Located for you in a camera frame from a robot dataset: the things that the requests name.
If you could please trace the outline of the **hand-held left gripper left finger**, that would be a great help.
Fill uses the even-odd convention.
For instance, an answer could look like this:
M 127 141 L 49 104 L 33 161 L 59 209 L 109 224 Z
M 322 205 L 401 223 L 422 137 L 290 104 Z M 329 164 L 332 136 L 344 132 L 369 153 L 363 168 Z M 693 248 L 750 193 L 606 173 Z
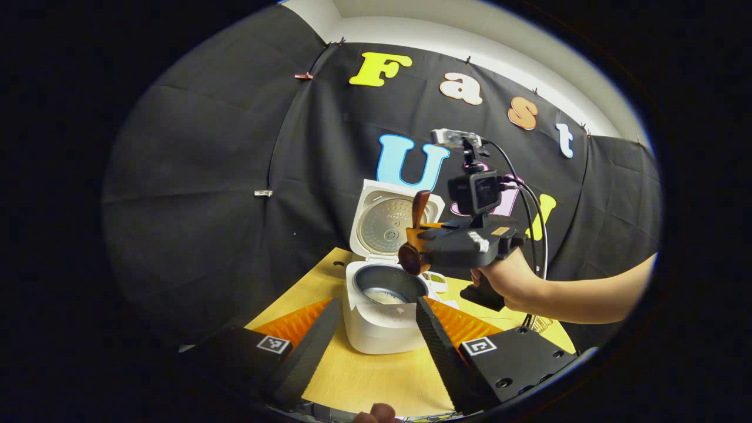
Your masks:
M 290 410 L 301 400 L 340 324 L 336 298 L 255 329 L 228 327 L 179 354 L 186 370 L 237 396 Z

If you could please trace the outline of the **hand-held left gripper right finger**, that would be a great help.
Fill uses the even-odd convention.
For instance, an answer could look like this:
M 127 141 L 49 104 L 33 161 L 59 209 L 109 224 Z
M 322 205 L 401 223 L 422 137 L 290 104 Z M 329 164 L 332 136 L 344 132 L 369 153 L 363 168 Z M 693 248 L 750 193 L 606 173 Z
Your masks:
M 457 412 L 489 411 L 554 382 L 577 356 L 527 327 L 502 330 L 420 297 L 416 322 Z

